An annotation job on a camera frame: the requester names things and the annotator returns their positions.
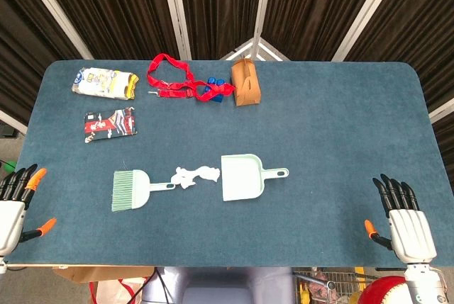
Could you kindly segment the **left five-finger robot hand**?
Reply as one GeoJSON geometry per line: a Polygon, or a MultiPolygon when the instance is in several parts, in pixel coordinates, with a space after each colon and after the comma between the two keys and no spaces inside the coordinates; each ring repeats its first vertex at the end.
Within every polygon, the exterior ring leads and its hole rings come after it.
{"type": "Polygon", "coordinates": [[[57,222],[51,218],[34,230],[23,230],[26,213],[46,174],[46,168],[38,169],[37,164],[32,164],[1,180],[1,265],[20,243],[45,236],[57,222]]]}

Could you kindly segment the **right five-finger robot hand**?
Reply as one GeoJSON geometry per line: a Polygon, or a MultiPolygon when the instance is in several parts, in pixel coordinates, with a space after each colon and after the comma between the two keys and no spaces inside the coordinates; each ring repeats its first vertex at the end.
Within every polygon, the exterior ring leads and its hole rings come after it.
{"type": "Polygon", "coordinates": [[[372,182],[380,195],[391,237],[381,236],[372,222],[365,220],[369,239],[393,251],[405,264],[430,263],[437,257],[437,252],[426,215],[420,209],[412,187],[385,174],[372,182]]]}

